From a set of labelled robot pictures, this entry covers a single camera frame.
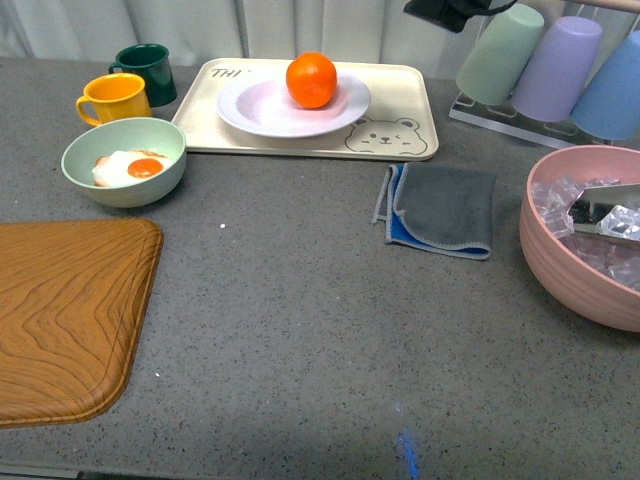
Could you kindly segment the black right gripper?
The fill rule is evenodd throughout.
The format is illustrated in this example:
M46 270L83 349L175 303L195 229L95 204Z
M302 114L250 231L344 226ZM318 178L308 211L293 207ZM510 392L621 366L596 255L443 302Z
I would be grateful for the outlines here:
M403 12L450 32L460 33L470 18L497 15L515 4L516 1L510 1L502 6L491 8L490 1L411 0L405 4Z

